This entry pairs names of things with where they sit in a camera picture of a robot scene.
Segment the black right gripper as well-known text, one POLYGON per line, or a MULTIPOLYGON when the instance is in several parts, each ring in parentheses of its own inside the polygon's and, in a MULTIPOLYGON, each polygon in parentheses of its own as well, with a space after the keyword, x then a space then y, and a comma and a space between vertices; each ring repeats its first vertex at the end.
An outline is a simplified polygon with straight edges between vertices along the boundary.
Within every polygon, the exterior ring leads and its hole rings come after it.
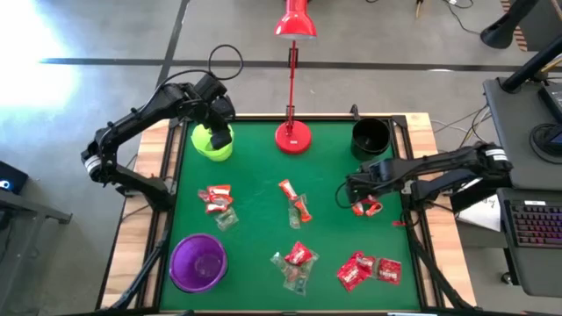
POLYGON ((359 165, 357 171, 346 175, 346 192, 350 201, 365 198, 378 201, 381 193, 395 191, 394 159, 371 160, 359 165))

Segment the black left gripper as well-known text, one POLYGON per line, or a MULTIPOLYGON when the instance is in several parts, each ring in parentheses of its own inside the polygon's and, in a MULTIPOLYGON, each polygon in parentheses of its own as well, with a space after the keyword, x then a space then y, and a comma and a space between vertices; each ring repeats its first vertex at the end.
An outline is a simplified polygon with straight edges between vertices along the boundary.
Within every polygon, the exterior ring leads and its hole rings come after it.
POLYGON ((218 97, 209 105, 205 122, 212 131, 216 131, 211 137, 214 150, 227 147, 233 142, 234 131, 232 128, 227 129, 227 121, 235 115, 234 105, 229 96, 218 97))

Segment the long orange candy packet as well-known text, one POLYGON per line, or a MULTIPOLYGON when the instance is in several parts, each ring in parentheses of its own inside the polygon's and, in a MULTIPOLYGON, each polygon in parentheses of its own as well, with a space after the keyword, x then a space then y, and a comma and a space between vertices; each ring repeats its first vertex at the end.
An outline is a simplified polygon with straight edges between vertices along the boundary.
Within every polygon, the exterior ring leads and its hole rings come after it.
POLYGON ((293 189, 288 179, 281 181, 278 184, 278 186, 281 188, 281 190, 284 192, 284 194, 288 197, 289 200, 294 201, 299 197, 299 195, 293 189))

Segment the clear striped candy packet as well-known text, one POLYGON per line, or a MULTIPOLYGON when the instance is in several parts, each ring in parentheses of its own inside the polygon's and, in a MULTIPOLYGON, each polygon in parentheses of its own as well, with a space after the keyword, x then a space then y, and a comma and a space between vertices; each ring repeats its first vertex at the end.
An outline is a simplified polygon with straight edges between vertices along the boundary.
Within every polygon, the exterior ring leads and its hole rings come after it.
POLYGON ((305 273, 306 275, 309 275, 313 269, 314 264, 318 261, 319 259, 319 255, 317 253, 315 253, 313 250, 311 250, 311 259, 304 262, 300 267, 301 267, 301 271, 303 273, 305 273))

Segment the clear orange gummy packet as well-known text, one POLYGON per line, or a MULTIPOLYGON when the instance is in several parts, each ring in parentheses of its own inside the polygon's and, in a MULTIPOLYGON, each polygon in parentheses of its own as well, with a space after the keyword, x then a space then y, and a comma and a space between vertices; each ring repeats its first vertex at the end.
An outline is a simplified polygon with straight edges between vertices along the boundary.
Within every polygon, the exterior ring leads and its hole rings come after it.
POLYGON ((286 264, 283 273, 285 275, 285 281, 287 283, 294 283, 298 278, 302 276, 302 271, 299 266, 292 264, 286 264))

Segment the lime green plastic bucket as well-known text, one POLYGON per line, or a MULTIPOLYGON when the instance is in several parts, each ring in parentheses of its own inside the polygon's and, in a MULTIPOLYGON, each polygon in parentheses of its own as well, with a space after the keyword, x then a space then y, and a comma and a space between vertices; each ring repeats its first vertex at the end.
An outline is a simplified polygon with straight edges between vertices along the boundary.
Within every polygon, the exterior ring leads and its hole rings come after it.
POLYGON ((191 133, 191 142, 201 155, 211 161, 223 162, 227 160, 234 151, 234 143, 231 142, 221 149, 214 149, 211 142, 212 136, 210 128, 204 128, 202 125, 196 125, 191 133))

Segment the green table mat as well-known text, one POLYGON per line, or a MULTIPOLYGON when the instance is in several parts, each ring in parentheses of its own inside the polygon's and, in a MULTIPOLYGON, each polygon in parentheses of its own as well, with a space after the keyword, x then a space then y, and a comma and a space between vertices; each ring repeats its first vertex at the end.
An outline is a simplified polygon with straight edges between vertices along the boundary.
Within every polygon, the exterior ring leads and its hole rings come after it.
POLYGON ((199 294, 180 291, 171 281, 162 288, 160 306, 168 311, 276 310, 414 310, 419 307, 406 231, 399 221, 400 195, 381 199, 383 209, 372 217, 358 217, 348 208, 342 188, 358 161, 350 151, 352 123, 313 122, 312 146, 300 155, 280 152, 274 141, 274 122, 236 122, 234 151, 224 162, 212 162, 193 146, 184 151, 172 244, 194 233, 219 239, 228 255, 228 270, 213 289, 199 294), (278 186, 288 179, 313 218, 289 225, 289 199, 278 186), (217 227, 218 213, 206 214, 198 190, 229 184, 239 221, 226 231, 217 227), (307 278, 306 295, 290 291, 285 275, 270 261, 285 258, 300 241, 319 255, 307 278), (356 252, 401 263, 399 285, 367 279, 347 292, 337 271, 356 252))

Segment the black plastic bucket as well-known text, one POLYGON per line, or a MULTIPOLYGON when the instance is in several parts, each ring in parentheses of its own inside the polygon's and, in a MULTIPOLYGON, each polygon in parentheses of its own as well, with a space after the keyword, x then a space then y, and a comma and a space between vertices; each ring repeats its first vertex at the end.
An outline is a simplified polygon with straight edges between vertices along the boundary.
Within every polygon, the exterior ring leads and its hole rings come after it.
POLYGON ((351 153, 360 161, 368 161, 387 150, 390 136, 388 126, 382 120, 362 118, 352 128, 351 153))

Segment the red desk lamp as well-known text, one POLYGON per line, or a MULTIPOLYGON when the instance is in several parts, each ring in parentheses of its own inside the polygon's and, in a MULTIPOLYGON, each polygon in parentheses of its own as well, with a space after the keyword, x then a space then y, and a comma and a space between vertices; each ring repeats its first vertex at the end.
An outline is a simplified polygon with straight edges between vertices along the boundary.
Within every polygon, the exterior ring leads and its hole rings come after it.
POLYGON ((303 154, 312 144, 312 132, 304 122, 295 119, 293 95, 298 62, 297 41, 315 40, 317 31, 307 12, 309 0, 285 1, 285 14, 278 20, 274 33, 280 38, 291 41, 289 50, 289 99, 286 107, 286 119, 275 132, 275 142, 277 147, 286 154, 303 154))

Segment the clear green gummy packet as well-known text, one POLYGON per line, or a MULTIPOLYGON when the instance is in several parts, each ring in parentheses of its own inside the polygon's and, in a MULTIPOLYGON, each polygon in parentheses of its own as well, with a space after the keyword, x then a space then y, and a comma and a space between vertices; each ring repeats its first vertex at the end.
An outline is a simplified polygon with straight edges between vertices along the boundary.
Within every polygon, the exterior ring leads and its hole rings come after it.
POLYGON ((214 217, 214 219, 217 223, 217 227, 221 231, 228 230, 239 221, 233 207, 229 207, 224 212, 219 213, 214 217))

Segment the black metal strut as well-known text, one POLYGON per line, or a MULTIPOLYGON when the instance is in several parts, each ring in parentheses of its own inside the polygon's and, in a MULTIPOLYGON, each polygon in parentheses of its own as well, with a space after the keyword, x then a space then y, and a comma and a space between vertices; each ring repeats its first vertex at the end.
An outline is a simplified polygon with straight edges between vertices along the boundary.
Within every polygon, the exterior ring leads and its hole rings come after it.
POLYGON ((406 219, 406 229, 409 238, 409 245, 411 250, 422 260, 424 265, 429 271, 431 278, 436 281, 436 284, 443 292, 443 294, 450 301, 454 309, 471 310, 473 308, 468 302, 462 299, 458 292, 450 285, 444 274, 436 266, 436 263, 431 259, 429 254, 423 248, 422 244, 416 237, 414 231, 414 223, 411 219, 406 219))
POLYGON ((162 233, 162 238, 154 245, 154 248, 150 252, 148 258, 141 265, 139 273, 133 279, 129 287, 122 293, 119 299, 111 305, 111 310, 126 310, 134 298, 144 298, 144 295, 141 292, 146 288, 148 277, 153 267, 160 259, 163 258, 163 252, 168 243, 169 229, 165 228, 162 233))

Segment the clear packet yellow red print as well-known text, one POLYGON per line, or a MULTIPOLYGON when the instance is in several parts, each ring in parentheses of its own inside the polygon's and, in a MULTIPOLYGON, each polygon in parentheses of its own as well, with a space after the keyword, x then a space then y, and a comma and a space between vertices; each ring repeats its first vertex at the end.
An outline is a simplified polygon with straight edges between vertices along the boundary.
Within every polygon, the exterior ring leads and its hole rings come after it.
POLYGON ((279 252, 276 252, 270 261, 286 276, 289 272, 290 266, 279 252))

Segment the white paper sheet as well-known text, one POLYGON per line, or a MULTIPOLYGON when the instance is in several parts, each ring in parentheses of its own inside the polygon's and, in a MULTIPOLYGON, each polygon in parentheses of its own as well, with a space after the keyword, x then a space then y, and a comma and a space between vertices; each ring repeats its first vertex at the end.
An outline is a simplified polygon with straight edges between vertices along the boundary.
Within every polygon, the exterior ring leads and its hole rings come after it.
POLYGON ((458 219, 495 232, 501 231, 501 206, 497 195, 487 197, 458 214, 458 219))

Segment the purple plastic bucket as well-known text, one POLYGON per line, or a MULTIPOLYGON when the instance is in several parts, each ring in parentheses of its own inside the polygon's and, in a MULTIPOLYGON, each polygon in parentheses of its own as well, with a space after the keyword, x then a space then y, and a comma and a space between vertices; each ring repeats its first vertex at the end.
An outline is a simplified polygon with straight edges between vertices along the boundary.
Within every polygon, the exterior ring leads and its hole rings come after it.
POLYGON ((181 240, 169 260, 169 277, 181 291, 201 293, 214 288, 226 275, 227 251, 207 233, 195 233, 181 240))

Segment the black stand base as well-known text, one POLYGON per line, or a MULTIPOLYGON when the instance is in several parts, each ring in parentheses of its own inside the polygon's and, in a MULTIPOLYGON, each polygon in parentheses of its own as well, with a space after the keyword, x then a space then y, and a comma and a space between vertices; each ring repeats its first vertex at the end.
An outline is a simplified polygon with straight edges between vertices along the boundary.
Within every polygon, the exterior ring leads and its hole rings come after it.
POLYGON ((508 6, 504 14, 479 34, 482 43, 495 49, 506 49, 511 45, 515 29, 535 8, 539 0, 501 0, 501 2, 508 6))

